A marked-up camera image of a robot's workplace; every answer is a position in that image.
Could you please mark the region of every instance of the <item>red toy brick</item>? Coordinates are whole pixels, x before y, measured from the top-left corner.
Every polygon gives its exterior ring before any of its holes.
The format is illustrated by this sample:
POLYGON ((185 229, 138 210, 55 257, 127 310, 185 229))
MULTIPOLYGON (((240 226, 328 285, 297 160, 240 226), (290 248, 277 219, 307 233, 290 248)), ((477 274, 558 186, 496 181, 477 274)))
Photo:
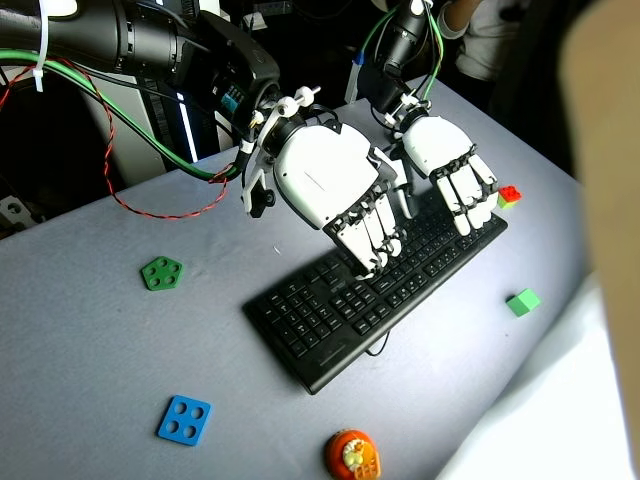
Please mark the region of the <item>red toy brick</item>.
POLYGON ((507 203, 517 202, 522 198, 522 194, 513 185, 502 187, 499 192, 507 203))

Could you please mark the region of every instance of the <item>blue square block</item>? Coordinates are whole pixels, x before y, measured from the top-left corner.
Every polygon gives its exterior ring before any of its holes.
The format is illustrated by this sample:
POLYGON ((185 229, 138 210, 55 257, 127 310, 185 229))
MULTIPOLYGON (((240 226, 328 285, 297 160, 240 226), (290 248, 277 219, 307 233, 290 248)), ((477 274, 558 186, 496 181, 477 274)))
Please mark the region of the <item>blue square block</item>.
POLYGON ((212 412, 213 406, 208 403, 176 395, 158 428, 158 436, 184 445, 197 445, 212 412))

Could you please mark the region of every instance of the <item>keyboard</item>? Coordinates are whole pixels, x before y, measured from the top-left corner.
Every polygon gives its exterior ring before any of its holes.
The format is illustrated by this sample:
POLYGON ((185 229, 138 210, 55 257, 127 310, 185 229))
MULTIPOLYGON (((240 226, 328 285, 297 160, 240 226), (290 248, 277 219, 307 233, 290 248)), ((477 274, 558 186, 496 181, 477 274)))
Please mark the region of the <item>keyboard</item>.
POLYGON ((402 253, 376 277, 357 281, 337 248, 244 306, 282 363, 315 394, 507 228, 493 215, 462 237, 439 194, 418 199, 400 221, 402 253))

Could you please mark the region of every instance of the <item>round orange toy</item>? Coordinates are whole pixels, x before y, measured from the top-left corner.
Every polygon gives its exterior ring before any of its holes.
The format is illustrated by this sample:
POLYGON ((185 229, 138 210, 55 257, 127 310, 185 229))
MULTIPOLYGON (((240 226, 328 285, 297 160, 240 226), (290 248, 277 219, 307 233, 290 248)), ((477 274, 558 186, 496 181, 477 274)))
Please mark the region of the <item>round orange toy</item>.
POLYGON ((359 430, 342 430, 327 443, 327 467, 336 480, 380 478, 380 456, 375 443, 359 430))

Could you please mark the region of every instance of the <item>gray table surface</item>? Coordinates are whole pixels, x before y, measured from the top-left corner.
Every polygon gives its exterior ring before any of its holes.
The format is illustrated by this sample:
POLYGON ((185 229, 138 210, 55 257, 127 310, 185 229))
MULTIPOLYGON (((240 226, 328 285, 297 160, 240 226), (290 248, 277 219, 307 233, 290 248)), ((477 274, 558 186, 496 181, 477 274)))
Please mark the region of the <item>gray table surface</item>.
MULTIPOLYGON (((1 476, 327 478, 325 441, 356 427, 378 443, 386 478, 435 477, 589 267, 578 184, 443 85, 433 98, 524 198, 501 214, 509 229, 400 322, 380 357, 360 357, 316 396, 241 311, 332 248, 281 199, 251 220, 233 183, 216 210, 168 222, 107 198, 0 242, 1 476), (158 255, 184 264, 178 289, 145 289, 138 270, 158 255), (526 287, 542 305, 515 318, 505 298, 526 287), (155 436, 175 394, 215 406, 196 447, 155 436)), ((385 144, 368 104, 339 113, 385 144)), ((180 213, 217 188, 173 172, 123 196, 180 213)))

